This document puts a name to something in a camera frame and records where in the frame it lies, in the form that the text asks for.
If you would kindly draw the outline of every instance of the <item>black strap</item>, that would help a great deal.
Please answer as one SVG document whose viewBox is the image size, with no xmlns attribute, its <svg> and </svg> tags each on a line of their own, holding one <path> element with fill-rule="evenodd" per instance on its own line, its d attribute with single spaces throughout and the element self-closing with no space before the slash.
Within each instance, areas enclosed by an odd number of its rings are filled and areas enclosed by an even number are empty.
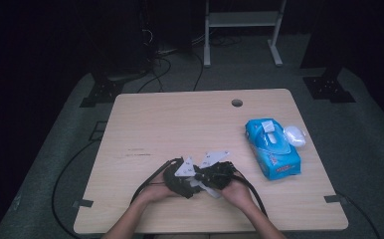
<svg viewBox="0 0 384 239">
<path fill-rule="evenodd" d="M 169 166 L 174 161 L 179 162 L 183 160 L 182 158 L 174 158 L 171 160 L 166 161 L 162 166 L 160 166 L 148 179 L 146 179 L 142 184 L 136 189 L 135 193 L 132 196 L 132 199 L 130 200 L 130 204 L 132 204 L 133 200 L 138 196 L 138 194 L 149 184 L 152 179 L 154 179 L 155 176 L 157 176 L 160 172 L 162 172 L 167 166 Z"/>
</svg>

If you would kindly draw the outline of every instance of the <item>forearm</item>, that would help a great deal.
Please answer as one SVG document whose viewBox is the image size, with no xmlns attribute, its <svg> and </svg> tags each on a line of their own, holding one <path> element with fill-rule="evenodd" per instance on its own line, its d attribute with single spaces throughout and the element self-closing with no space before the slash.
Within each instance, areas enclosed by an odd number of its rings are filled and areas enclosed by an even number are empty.
<svg viewBox="0 0 384 239">
<path fill-rule="evenodd" d="M 102 238 L 131 238 L 148 202 L 137 198 Z"/>
<path fill-rule="evenodd" d="M 248 217 L 252 225 L 257 230 L 261 238 L 286 238 L 281 231 L 267 218 L 266 215 L 255 204 L 248 205 L 241 209 L 242 212 Z"/>
</svg>

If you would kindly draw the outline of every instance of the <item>person's left hand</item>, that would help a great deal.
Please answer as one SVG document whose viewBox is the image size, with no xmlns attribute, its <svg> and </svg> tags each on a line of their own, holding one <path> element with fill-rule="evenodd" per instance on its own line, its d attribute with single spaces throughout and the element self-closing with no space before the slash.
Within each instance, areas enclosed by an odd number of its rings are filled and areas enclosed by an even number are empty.
<svg viewBox="0 0 384 239">
<path fill-rule="evenodd" d="M 169 196 L 176 196 L 177 193 L 171 191 L 164 182 L 163 172 L 160 172 L 158 175 L 151 180 L 149 185 L 147 185 L 138 195 L 148 202 L 156 202 L 158 200 L 164 199 Z"/>
</svg>

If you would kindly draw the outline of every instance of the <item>blue tissue box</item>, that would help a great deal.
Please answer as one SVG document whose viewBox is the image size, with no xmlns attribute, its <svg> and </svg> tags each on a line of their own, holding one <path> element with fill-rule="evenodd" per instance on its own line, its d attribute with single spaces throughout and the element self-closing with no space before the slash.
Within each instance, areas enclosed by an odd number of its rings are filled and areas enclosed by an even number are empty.
<svg viewBox="0 0 384 239">
<path fill-rule="evenodd" d="M 269 180 L 300 173 L 300 157 L 274 119 L 251 119 L 246 135 L 264 176 Z"/>
</svg>

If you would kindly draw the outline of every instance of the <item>white object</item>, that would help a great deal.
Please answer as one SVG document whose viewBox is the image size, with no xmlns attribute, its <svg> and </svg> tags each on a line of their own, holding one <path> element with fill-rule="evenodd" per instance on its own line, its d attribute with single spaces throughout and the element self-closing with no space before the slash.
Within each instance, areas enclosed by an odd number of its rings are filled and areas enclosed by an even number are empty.
<svg viewBox="0 0 384 239">
<path fill-rule="evenodd" d="M 202 183 L 201 181 L 196 180 L 194 177 L 188 178 L 187 179 L 191 185 L 191 187 L 196 187 L 200 186 L 202 189 L 206 190 L 208 194 L 210 194 L 214 198 L 220 198 L 221 194 L 218 193 L 216 190 L 212 189 L 211 187 L 207 187 Z"/>
<path fill-rule="evenodd" d="M 229 155 L 229 151 L 211 151 L 205 154 L 199 168 L 206 168 L 216 164 L 218 161 Z"/>
<path fill-rule="evenodd" d="M 196 172 L 193 168 L 193 161 L 191 157 L 186 158 L 186 160 L 174 173 L 175 176 L 195 176 L 195 174 Z"/>
<path fill-rule="evenodd" d="M 276 130 L 274 128 L 274 123 L 272 120 L 263 121 L 262 125 L 263 125 L 264 132 L 272 132 L 272 131 Z"/>
<path fill-rule="evenodd" d="M 286 137 L 288 138 L 288 143 L 295 147 L 304 146 L 306 140 L 304 139 L 304 132 L 300 128 L 291 125 L 284 128 Z"/>
</svg>

